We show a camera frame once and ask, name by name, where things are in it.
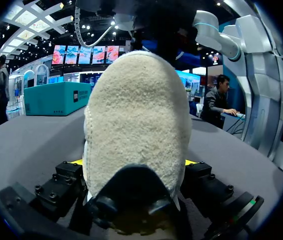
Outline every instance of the cable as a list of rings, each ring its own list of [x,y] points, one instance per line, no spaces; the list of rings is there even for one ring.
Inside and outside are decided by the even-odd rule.
[[[240,124],[238,124],[238,125],[236,126],[236,128],[234,129],[234,131],[232,131],[232,133],[236,132],[237,128],[238,128],[240,125],[242,125],[243,123],[244,123],[244,121],[242,121]]]
[[[231,125],[230,128],[228,128],[228,130],[226,132],[228,132],[233,126],[235,126],[242,119],[243,116],[244,116],[244,114],[241,115],[241,117],[233,125]]]
[[[81,33],[81,28],[80,28],[80,12],[81,9],[78,7],[75,7],[75,32],[77,35],[77,39],[80,43],[80,45],[82,45],[83,47],[86,48],[91,48],[96,46],[104,37],[105,35],[115,26],[115,25],[111,25],[101,36],[100,38],[98,38],[97,41],[95,41],[93,44],[90,45],[86,45],[86,43],[84,43],[84,40],[82,38],[82,33]]]

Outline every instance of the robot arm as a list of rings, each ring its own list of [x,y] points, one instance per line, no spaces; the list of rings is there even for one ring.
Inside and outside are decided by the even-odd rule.
[[[219,32],[219,22],[214,14],[198,10],[192,26],[198,31],[196,42],[199,44],[219,51],[231,61],[241,57],[240,46],[227,34]]]

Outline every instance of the man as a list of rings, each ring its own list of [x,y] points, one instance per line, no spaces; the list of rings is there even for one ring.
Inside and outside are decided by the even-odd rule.
[[[230,89],[230,79],[225,75],[217,77],[217,86],[209,91],[205,97],[200,117],[206,122],[222,129],[221,113],[237,115],[235,109],[228,109],[226,93]]]
[[[5,65],[6,56],[0,56],[0,125],[8,121],[6,108],[10,100],[8,90],[9,74]]]

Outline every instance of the teal display box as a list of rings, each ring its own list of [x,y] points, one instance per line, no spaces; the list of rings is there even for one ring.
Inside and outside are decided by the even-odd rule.
[[[91,85],[57,82],[24,89],[28,116],[66,116],[87,105]]]

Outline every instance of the screw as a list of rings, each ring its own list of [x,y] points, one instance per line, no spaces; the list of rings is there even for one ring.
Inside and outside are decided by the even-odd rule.
[[[8,202],[6,203],[6,207],[7,207],[9,210],[11,210],[11,209],[13,208],[13,204],[12,204],[10,201],[8,201]]]
[[[57,198],[57,195],[56,195],[56,193],[54,193],[54,192],[51,192],[51,193],[49,194],[49,198],[50,198],[51,200],[54,200],[54,199],[56,199],[56,198]]]
[[[68,184],[72,183],[72,179],[70,177],[65,177],[65,181]]]
[[[43,188],[42,188],[41,185],[36,185],[36,186],[35,186],[35,192],[36,192],[36,193],[39,194],[42,190],[43,190]]]
[[[209,174],[208,179],[209,180],[215,179],[215,174],[213,174],[213,173]]]
[[[233,191],[234,190],[234,186],[233,185],[228,185],[227,186],[227,191],[228,192],[231,192],[231,191]]]

